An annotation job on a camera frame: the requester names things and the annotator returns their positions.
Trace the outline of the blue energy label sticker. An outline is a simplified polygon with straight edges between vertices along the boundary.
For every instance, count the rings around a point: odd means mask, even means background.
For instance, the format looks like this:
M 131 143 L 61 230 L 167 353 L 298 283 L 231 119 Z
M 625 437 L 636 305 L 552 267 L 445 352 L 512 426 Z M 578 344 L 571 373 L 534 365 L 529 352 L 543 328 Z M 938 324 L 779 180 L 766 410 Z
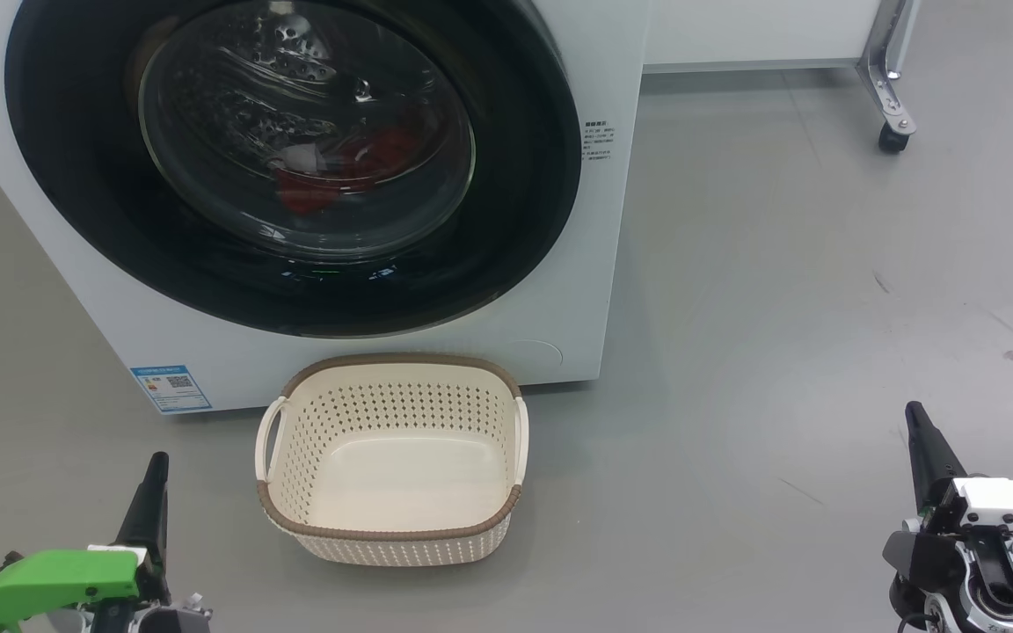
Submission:
M 132 367 L 129 372 L 162 414 L 213 409 L 185 365 Z

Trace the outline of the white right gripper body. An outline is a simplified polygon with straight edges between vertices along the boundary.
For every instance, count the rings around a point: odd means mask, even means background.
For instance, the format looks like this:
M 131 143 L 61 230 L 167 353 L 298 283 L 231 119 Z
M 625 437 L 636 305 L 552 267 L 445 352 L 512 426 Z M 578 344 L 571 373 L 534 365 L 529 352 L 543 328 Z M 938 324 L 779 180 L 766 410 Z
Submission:
M 960 541 L 959 586 L 926 594 L 903 579 L 903 628 L 921 633 L 1013 633 L 1013 480 L 954 478 L 939 506 L 903 521 L 903 532 Z

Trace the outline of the red clothes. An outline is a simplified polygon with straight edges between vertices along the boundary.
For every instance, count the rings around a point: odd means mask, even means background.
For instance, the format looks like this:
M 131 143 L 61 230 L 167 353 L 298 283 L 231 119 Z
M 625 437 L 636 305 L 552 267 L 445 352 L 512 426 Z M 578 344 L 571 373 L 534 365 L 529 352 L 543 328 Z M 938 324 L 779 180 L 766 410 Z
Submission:
M 399 127 L 279 149 L 269 162 L 281 203 L 298 216 L 364 193 L 415 167 L 423 137 Z

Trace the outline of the white partition panel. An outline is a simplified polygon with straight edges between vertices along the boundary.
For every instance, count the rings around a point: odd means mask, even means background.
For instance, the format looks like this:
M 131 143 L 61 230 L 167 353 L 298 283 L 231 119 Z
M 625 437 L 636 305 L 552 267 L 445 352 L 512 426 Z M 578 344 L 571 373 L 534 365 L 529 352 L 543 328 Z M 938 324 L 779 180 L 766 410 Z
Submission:
M 644 72 L 851 67 L 881 0 L 652 0 Z

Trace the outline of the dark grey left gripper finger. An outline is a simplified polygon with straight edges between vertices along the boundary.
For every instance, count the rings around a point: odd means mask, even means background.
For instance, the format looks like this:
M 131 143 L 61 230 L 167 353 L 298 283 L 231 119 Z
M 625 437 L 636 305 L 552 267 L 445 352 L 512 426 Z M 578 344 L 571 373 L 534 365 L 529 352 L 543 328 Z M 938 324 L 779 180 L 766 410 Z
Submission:
M 164 572 L 168 530 L 170 456 L 155 452 L 118 529 L 115 544 L 146 550 L 149 567 Z

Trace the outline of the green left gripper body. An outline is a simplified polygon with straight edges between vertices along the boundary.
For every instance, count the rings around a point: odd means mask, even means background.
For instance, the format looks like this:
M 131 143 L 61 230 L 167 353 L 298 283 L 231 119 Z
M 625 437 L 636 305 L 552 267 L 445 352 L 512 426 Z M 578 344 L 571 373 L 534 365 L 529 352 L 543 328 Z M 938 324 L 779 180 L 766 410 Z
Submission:
M 90 545 L 12 552 L 0 565 L 0 633 L 46 616 L 54 633 L 208 633 L 200 594 L 172 602 L 146 548 Z

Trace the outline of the round black glass washer door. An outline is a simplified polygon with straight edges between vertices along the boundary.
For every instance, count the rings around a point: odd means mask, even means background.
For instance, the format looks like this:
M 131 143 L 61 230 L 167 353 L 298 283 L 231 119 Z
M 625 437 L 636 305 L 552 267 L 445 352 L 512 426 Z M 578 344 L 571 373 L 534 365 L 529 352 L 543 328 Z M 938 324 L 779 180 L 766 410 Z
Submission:
M 532 0 L 23 0 L 5 104 L 102 256 L 222 320 L 423 330 L 511 291 L 578 197 L 567 67 Z M 399 127 L 417 165 L 298 216 L 279 149 Z

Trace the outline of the cream perforated laundry basket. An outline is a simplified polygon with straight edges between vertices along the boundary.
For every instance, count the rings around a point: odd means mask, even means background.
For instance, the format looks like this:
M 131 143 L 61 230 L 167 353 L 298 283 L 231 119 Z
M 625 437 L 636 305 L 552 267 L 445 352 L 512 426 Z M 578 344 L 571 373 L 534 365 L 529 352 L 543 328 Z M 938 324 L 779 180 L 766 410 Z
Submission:
M 506 537 L 529 412 L 478 358 L 323 360 L 290 380 L 254 449 L 259 502 L 315 557 L 363 566 L 474 564 Z

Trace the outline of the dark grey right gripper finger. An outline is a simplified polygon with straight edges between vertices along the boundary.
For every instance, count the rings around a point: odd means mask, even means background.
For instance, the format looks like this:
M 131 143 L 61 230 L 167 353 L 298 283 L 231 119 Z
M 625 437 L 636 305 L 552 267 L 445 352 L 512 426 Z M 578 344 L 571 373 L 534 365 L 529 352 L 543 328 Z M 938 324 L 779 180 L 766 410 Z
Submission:
M 924 513 L 941 504 L 954 478 L 969 473 L 921 402 L 908 402 L 905 417 L 914 500 L 918 513 Z

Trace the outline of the white front-load washing machine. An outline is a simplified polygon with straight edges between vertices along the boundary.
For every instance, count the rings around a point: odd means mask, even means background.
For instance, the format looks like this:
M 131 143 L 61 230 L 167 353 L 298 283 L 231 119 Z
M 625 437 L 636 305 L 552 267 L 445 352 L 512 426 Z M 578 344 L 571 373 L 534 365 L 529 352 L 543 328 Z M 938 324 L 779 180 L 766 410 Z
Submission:
M 265 406 L 290 377 L 335 357 L 478 358 L 523 385 L 600 375 L 652 0 L 532 0 L 563 57 L 579 114 L 582 171 L 565 229 L 534 272 L 481 309 L 361 339 L 281 335 L 198 312 L 128 275 L 80 236 L 36 183 L 5 104 L 5 49 L 21 3 L 0 0 L 0 187 L 128 372 L 185 365 L 210 411 Z

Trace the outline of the metal leg with caster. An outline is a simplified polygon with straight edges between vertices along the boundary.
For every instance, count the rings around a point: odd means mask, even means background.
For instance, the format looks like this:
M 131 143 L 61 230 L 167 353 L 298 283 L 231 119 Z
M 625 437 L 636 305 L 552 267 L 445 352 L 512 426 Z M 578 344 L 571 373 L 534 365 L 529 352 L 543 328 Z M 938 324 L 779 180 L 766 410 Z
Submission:
M 878 149 L 900 155 L 916 131 L 915 121 L 898 96 L 897 80 L 903 76 L 909 37 L 922 0 L 879 0 L 875 20 L 865 41 L 857 74 L 868 85 L 875 105 L 884 117 Z

